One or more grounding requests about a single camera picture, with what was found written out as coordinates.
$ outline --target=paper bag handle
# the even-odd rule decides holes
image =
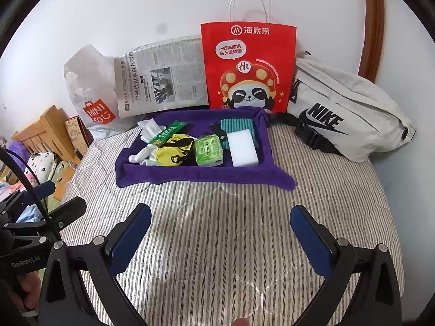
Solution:
[[[271,14],[271,0],[269,1],[269,13],[266,12],[266,6],[265,6],[265,2],[263,0],[260,0],[262,2],[263,5],[263,10],[265,12],[265,16],[266,16],[266,23],[270,22],[270,14]],[[232,22],[235,21],[235,12],[234,12],[234,4],[235,4],[236,0],[230,0],[230,5],[228,7],[228,21]]]

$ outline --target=melamine sponge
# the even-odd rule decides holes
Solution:
[[[234,167],[258,166],[257,152],[249,130],[228,133],[227,137]]]

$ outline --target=yellow pouch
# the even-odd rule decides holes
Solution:
[[[192,152],[195,140],[188,135],[176,133],[156,153],[157,161],[163,166],[178,166]]]

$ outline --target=purple fabric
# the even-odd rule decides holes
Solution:
[[[25,145],[23,145],[21,142],[18,141],[11,141],[6,144],[6,148],[15,154],[18,154],[21,158],[24,159],[24,161],[27,163],[30,158],[30,152],[26,148]],[[11,158],[18,164],[18,166],[21,168],[21,170],[24,172],[26,169],[26,166],[23,162],[21,162],[17,157],[14,155],[10,155]]]
[[[195,159],[186,161],[178,167],[145,166],[132,164],[128,161],[130,155],[135,155],[146,144],[141,136],[134,140],[130,148],[124,148],[116,159],[115,173],[118,187],[126,187],[138,183],[161,184],[168,181],[212,181],[215,183],[267,184],[275,185],[285,190],[293,190],[296,186],[293,178],[278,168],[272,157],[267,124],[268,115],[261,108],[241,107],[238,109],[213,110],[178,110],[150,114],[158,125],[171,125],[175,120],[188,122],[180,133],[200,137],[211,133],[208,128],[224,118],[253,119],[259,147],[257,149],[258,166],[249,168],[234,168],[229,150],[224,150],[223,164],[216,167],[199,167]]]

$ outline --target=wooden bed frame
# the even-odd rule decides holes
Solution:
[[[59,157],[70,162],[75,157],[74,146],[65,128],[65,116],[56,108],[49,107],[39,120],[12,136],[12,140],[22,142],[30,153],[54,152]],[[5,168],[0,179],[9,174],[9,168]],[[10,184],[17,181],[14,174],[9,179]]]

